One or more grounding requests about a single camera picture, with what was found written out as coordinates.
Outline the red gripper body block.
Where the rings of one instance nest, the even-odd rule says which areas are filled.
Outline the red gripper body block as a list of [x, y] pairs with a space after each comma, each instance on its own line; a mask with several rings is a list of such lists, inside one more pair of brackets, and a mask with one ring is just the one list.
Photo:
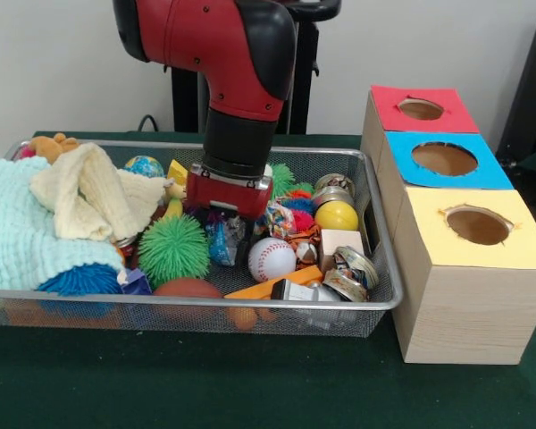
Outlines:
[[203, 208], [222, 208], [241, 217], [260, 218], [272, 195], [272, 178], [239, 180], [212, 173], [201, 164], [192, 164], [186, 185], [187, 204]]

